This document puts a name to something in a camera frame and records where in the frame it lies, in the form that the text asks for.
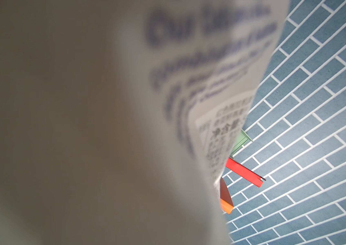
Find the white purple oats bag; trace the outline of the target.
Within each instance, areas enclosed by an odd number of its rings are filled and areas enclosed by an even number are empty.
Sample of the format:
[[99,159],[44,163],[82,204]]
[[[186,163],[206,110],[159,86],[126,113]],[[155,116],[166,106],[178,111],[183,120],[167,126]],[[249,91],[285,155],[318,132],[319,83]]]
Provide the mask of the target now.
[[221,177],[289,1],[0,1],[0,245],[229,245]]

